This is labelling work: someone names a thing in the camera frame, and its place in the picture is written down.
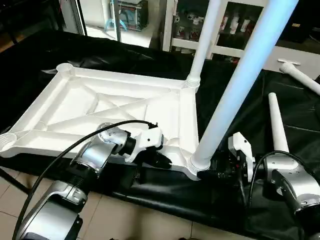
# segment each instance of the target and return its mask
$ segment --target floor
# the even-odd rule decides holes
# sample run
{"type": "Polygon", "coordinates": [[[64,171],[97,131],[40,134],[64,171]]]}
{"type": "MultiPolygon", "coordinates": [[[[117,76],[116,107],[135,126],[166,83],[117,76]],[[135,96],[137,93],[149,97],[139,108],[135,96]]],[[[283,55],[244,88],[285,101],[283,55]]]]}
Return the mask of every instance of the floor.
{"type": "MultiPolygon", "coordinates": [[[[25,36],[23,34],[18,34],[15,37],[18,42],[22,41],[25,38],[25,36]]],[[[3,52],[4,50],[10,48],[13,45],[14,45],[14,43],[11,41],[11,39],[7,33],[2,33],[0,35],[0,53],[3,52]]]]}
{"type": "MultiPolygon", "coordinates": [[[[15,179],[30,187],[37,177],[2,167],[15,179]]],[[[44,179],[31,206],[52,183],[44,179]]],[[[19,212],[26,195],[0,178],[1,240],[11,240],[19,212]]],[[[80,213],[83,225],[78,240],[250,240],[250,238],[201,225],[160,211],[141,207],[112,197],[91,192],[80,213]]]]}
{"type": "MultiPolygon", "coordinates": [[[[131,44],[148,48],[150,46],[154,30],[155,27],[152,24],[149,24],[142,31],[135,31],[131,29],[129,29],[128,31],[124,31],[123,29],[121,29],[121,42],[124,44],[131,44]]],[[[117,39],[116,32],[113,29],[105,32],[104,29],[101,27],[87,25],[86,31],[89,37],[110,40],[117,39]]]]}

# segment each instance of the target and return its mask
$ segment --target tile floor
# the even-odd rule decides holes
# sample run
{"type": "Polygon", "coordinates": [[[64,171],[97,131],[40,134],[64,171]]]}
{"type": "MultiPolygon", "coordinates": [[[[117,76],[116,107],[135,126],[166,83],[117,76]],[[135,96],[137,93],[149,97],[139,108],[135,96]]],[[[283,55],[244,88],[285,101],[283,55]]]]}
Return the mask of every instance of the tile floor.
{"type": "MultiPolygon", "coordinates": [[[[21,183],[30,187],[35,176],[2,168],[21,183]]],[[[31,201],[31,207],[52,183],[44,179],[31,201]]],[[[26,195],[0,178],[1,240],[11,240],[17,216],[26,195]]],[[[81,212],[83,225],[79,240],[250,240],[250,238],[207,227],[196,222],[141,207],[112,197],[91,192],[81,212]]]]}
{"type": "MultiPolygon", "coordinates": [[[[15,37],[18,42],[22,41],[25,38],[25,36],[22,34],[16,34],[15,37]]],[[[13,45],[14,43],[11,41],[7,33],[0,34],[0,53],[13,45]]]]}

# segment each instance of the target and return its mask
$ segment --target black tablecloth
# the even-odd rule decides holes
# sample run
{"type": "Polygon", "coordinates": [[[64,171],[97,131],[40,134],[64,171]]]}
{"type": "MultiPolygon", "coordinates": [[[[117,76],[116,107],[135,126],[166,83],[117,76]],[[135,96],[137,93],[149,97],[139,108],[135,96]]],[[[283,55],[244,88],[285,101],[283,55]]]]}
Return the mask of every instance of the black tablecloth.
{"type": "MultiPolygon", "coordinates": [[[[66,32],[43,31],[0,54],[2,114],[0,130],[12,126],[56,74],[60,63],[75,67],[185,80],[192,58],[66,32]]],[[[235,66],[205,61],[196,94],[199,137],[233,74],[235,66]]],[[[289,149],[320,177],[320,97],[289,76],[262,71],[226,136],[240,131],[254,154],[273,150],[267,95],[277,94],[289,149]]],[[[226,151],[227,138],[218,153],[226,151]]],[[[18,154],[0,165],[39,174],[52,157],[18,154]]],[[[49,175],[59,178],[69,159],[49,175]]],[[[216,228],[258,239],[303,238],[303,231],[283,200],[257,180],[248,216],[236,189],[212,181],[192,181],[181,172],[109,164],[95,191],[216,228]]]]}

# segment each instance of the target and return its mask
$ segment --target cable connector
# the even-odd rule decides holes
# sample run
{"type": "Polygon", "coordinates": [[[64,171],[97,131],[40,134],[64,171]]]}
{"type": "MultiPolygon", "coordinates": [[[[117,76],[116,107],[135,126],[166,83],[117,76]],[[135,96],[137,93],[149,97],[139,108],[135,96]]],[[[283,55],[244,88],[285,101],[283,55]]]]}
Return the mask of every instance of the cable connector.
{"type": "Polygon", "coordinates": [[[155,129],[158,127],[158,123],[156,122],[155,124],[153,124],[152,122],[148,123],[149,129],[155,129]]]}

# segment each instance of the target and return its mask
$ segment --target white pole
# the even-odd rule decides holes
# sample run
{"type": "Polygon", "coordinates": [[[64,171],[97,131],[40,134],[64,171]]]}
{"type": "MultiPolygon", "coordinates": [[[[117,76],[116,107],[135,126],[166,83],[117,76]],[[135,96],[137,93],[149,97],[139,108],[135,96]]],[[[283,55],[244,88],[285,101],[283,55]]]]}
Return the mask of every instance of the white pole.
{"type": "Polygon", "coordinates": [[[295,78],[320,96],[320,84],[305,75],[302,71],[296,69],[291,62],[283,63],[280,67],[280,71],[284,74],[289,74],[291,77],[295,78]]]}
{"type": "Polygon", "coordinates": [[[297,3],[298,0],[270,0],[265,7],[199,146],[190,158],[189,165],[193,171],[209,168],[210,159],[257,79],[297,3]]]}
{"type": "Polygon", "coordinates": [[[195,52],[191,71],[186,78],[185,85],[190,88],[200,86],[200,74],[204,65],[207,52],[212,40],[215,21],[218,15],[221,0],[210,0],[199,39],[198,48],[195,52]]]}
{"type": "Polygon", "coordinates": [[[289,152],[286,133],[282,123],[277,95],[274,92],[268,94],[270,118],[272,127],[272,139],[274,150],[289,152]]]}

